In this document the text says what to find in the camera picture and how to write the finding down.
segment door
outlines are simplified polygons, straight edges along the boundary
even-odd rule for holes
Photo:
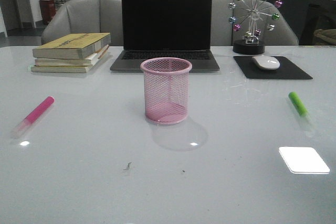
[[[20,19],[16,0],[0,0],[6,30],[20,28]]]

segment stack of books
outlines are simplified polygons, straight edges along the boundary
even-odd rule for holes
[[[33,49],[32,72],[86,73],[104,56],[110,33],[69,34]]]

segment ferris wheel ornament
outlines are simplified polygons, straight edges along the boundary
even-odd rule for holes
[[[268,16],[271,17],[272,22],[276,22],[280,15],[277,13],[269,14],[265,13],[265,10],[273,7],[273,5],[266,6],[264,3],[267,0],[235,0],[243,3],[243,7],[238,7],[235,2],[229,3],[228,8],[234,10],[236,8],[241,9],[245,14],[241,17],[229,17],[228,21],[233,26],[233,31],[240,31],[242,24],[248,22],[248,30],[244,33],[242,39],[236,40],[233,45],[233,51],[239,54],[245,55],[259,55],[265,52],[264,42],[260,40],[260,35],[263,31],[257,26],[257,22],[261,20],[265,22]],[[275,8],[282,6],[281,0],[274,2]],[[272,31],[275,28],[274,24],[267,24],[266,29]]]

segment green highlighter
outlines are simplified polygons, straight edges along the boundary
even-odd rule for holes
[[[301,117],[305,117],[308,115],[308,110],[303,105],[298,94],[296,94],[295,92],[290,92],[288,94],[288,97]]]
[[[302,119],[299,120],[300,127],[305,131],[308,137],[315,136],[316,133],[315,124],[313,123],[313,120],[311,119],[308,110],[303,105],[298,94],[296,94],[295,92],[290,92],[288,94],[288,97],[292,102],[292,104],[294,105],[297,112],[299,113],[300,118]]]

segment chair backrest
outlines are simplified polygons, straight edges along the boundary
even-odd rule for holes
[[[230,10],[228,4],[235,2],[236,8]],[[248,20],[242,23],[239,31],[232,30],[232,24],[228,19],[232,16],[238,18],[237,24],[244,20],[246,16],[246,5],[251,5],[251,0],[213,0],[212,1],[212,24],[211,24],[211,45],[212,46],[231,46],[233,41],[242,39],[244,33],[248,30]],[[299,40],[292,29],[289,27],[281,13],[273,4],[269,2],[262,3],[262,12],[268,15],[261,15],[262,20],[257,21],[257,26],[261,30],[260,39],[266,46],[297,46]],[[272,20],[271,15],[277,13],[278,20]],[[268,24],[274,24],[274,30],[267,29]]]
[[[121,0],[71,0],[44,30],[47,43],[69,33],[111,33],[112,46],[123,45]]]

